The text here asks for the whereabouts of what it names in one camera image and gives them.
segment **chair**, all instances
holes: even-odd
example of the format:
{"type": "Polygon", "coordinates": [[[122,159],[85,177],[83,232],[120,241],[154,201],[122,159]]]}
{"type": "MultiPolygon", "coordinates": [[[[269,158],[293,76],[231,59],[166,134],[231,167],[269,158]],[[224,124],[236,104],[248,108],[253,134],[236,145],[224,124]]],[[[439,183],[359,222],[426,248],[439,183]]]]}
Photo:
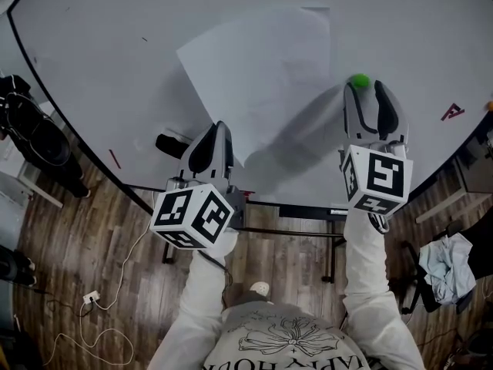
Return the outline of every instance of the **chair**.
{"type": "MultiPolygon", "coordinates": [[[[440,240],[445,236],[451,237],[458,232],[472,244],[468,264],[476,280],[493,274],[493,260],[491,259],[491,254],[493,254],[493,207],[476,224],[467,230],[462,230],[461,221],[455,220],[451,222],[444,231],[433,237],[433,241],[440,240]]],[[[436,302],[431,286],[424,280],[426,271],[419,265],[419,256],[416,250],[408,241],[405,241],[402,246],[410,251],[417,270],[416,275],[406,278],[406,281],[418,282],[411,306],[409,308],[402,308],[402,314],[412,313],[416,308],[420,296],[423,299],[423,305],[427,312],[437,310],[441,304],[436,302]]],[[[472,296],[473,291],[470,291],[456,303],[457,314],[460,314],[466,309],[472,300],[472,296]]]]}
{"type": "Polygon", "coordinates": [[[31,260],[21,252],[10,251],[0,245],[0,280],[32,286],[36,283],[32,264],[31,260]]]}

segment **green ball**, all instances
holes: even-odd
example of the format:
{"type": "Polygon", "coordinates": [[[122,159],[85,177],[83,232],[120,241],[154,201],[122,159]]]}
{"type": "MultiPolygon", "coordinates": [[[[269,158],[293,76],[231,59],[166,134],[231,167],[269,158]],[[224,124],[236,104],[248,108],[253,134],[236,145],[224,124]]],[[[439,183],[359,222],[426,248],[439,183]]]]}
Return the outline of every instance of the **green ball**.
{"type": "Polygon", "coordinates": [[[351,85],[355,88],[366,88],[370,85],[370,79],[365,74],[354,74],[350,79],[351,85]]]}

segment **crumpled cloth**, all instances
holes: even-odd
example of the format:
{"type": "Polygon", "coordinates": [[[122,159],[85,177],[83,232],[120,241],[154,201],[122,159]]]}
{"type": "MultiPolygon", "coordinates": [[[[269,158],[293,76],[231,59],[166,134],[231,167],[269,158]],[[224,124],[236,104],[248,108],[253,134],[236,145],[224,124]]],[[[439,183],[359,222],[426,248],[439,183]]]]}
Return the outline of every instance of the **crumpled cloth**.
{"type": "Polygon", "coordinates": [[[420,249],[419,265],[427,272],[424,280],[431,285],[440,304],[455,304],[476,286],[468,264],[472,244],[460,233],[432,241],[420,249]]]}

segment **shoe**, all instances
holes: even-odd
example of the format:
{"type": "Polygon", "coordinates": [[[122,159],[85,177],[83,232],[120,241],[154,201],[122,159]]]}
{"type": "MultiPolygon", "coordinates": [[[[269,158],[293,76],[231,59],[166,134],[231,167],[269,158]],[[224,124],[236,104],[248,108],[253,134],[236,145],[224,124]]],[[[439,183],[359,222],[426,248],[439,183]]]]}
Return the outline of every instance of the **shoe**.
{"type": "Polygon", "coordinates": [[[30,288],[32,288],[33,286],[35,286],[37,283],[38,283],[38,278],[36,277],[33,277],[34,278],[34,282],[30,285],[28,285],[30,288]]]}
{"type": "Polygon", "coordinates": [[[36,270],[36,265],[34,264],[34,262],[31,260],[30,257],[28,257],[28,261],[29,261],[29,270],[30,271],[35,271],[36,270]]]}
{"type": "Polygon", "coordinates": [[[250,287],[250,290],[266,297],[269,294],[269,288],[270,287],[267,282],[256,282],[250,287]]]}

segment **white sleeve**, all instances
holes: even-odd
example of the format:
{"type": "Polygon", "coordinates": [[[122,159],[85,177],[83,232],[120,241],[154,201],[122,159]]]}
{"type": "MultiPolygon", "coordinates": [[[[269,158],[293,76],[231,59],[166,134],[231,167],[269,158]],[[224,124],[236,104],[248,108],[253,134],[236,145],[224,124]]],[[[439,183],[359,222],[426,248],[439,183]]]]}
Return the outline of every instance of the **white sleeve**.
{"type": "Polygon", "coordinates": [[[367,213],[350,210],[344,237],[348,334],[365,355],[380,359],[386,368],[424,369],[416,342],[401,320],[385,272],[384,236],[367,213]]]}
{"type": "MultiPolygon", "coordinates": [[[[216,259],[224,264],[224,258],[216,259]]],[[[200,370],[222,326],[224,271],[194,251],[179,313],[149,370],[200,370]]]]}

